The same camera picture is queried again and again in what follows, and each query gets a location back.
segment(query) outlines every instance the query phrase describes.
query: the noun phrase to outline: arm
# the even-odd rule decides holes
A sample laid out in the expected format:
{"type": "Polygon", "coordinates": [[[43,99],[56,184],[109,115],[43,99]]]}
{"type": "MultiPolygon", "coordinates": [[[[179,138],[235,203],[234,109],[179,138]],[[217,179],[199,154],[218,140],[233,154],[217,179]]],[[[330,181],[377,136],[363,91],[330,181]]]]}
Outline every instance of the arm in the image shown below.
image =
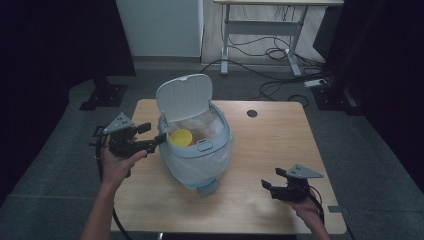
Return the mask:
{"type": "Polygon", "coordinates": [[[145,150],[119,160],[108,148],[102,151],[103,179],[80,239],[109,239],[115,193],[130,168],[146,157],[145,150]]]}
{"type": "Polygon", "coordinates": [[[286,204],[290,205],[293,210],[296,211],[297,216],[299,216],[306,224],[306,226],[311,230],[312,236],[316,240],[329,240],[330,236],[328,235],[327,229],[324,226],[324,223],[321,221],[318,209],[311,199],[307,198],[302,202],[288,202],[283,201],[286,204]]]}

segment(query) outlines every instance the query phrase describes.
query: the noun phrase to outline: white wall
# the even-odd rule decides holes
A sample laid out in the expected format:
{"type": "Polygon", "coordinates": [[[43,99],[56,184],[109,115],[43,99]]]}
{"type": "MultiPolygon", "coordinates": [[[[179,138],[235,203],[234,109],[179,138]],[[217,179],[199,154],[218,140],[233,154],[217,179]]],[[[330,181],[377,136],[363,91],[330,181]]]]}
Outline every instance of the white wall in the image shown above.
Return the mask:
{"type": "Polygon", "coordinates": [[[203,0],[117,0],[133,56],[200,57],[203,0]]]}

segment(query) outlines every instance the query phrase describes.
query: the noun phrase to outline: trash can lid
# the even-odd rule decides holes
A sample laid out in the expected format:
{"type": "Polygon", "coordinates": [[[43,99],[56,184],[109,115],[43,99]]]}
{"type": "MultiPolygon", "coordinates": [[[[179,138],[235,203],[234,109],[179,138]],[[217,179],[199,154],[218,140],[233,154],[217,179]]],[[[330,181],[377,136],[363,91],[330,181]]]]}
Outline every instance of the trash can lid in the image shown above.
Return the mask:
{"type": "Polygon", "coordinates": [[[212,91],[212,80],[208,76],[183,76],[162,84],[156,92],[156,103],[166,121],[181,121],[206,112],[212,91]]]}

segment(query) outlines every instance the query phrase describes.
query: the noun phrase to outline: desk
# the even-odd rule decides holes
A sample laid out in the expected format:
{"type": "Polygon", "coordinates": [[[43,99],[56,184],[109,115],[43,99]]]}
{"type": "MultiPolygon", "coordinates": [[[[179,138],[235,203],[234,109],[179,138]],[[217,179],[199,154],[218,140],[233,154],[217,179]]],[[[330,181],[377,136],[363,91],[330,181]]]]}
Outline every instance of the desk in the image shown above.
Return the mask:
{"type": "Polygon", "coordinates": [[[230,34],[293,36],[290,48],[285,49],[287,59],[295,76],[302,73],[294,56],[300,33],[302,32],[308,6],[341,6],[343,0],[214,0],[226,6],[224,24],[224,46],[221,53],[221,74],[228,74],[228,37],[230,34]],[[233,21],[230,20],[231,5],[289,5],[303,6],[298,22],[233,21]]]}
{"type": "MultiPolygon", "coordinates": [[[[131,177],[119,188],[115,208],[128,231],[174,233],[310,233],[303,221],[286,204],[271,199],[261,179],[285,186],[275,168],[295,163],[324,174],[311,179],[323,197],[326,226],[330,234],[342,234],[346,226],[341,213],[330,213],[337,200],[321,160],[306,115],[299,103],[213,101],[225,114],[234,134],[232,162],[219,180],[220,187],[202,196],[174,179],[159,151],[142,159],[131,177]],[[251,118],[248,110],[256,110],[251,118]]],[[[159,110],[155,100],[141,100],[133,120],[152,123],[152,131],[138,136],[152,139],[159,110]]]]}

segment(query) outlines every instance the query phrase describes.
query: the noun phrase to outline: human hand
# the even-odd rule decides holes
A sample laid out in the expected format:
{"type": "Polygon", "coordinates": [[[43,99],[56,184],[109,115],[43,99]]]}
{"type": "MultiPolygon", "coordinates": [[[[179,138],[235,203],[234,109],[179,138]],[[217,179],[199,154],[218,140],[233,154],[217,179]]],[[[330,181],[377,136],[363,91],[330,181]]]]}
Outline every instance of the human hand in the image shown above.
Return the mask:
{"type": "Polygon", "coordinates": [[[116,191],[124,181],[128,171],[138,162],[140,159],[147,156],[147,151],[142,150],[128,159],[123,159],[115,156],[109,151],[108,147],[102,149],[102,165],[103,165],[103,177],[102,184],[110,187],[116,191]]]}
{"type": "Polygon", "coordinates": [[[306,224],[306,226],[311,229],[316,225],[316,221],[320,220],[318,207],[315,203],[308,197],[301,202],[290,202],[290,201],[282,201],[296,212],[296,215],[300,217],[306,224]]]}

